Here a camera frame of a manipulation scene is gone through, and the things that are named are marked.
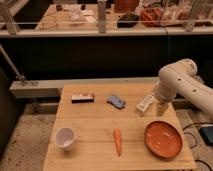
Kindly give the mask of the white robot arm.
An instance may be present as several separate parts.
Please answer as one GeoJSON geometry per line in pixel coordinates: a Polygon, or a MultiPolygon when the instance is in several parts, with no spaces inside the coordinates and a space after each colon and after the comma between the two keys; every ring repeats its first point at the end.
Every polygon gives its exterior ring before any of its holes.
{"type": "Polygon", "coordinates": [[[195,79],[197,71],[197,65],[191,59],[165,65],[158,72],[154,96],[160,103],[169,103],[180,94],[213,119],[213,88],[195,79]]]}

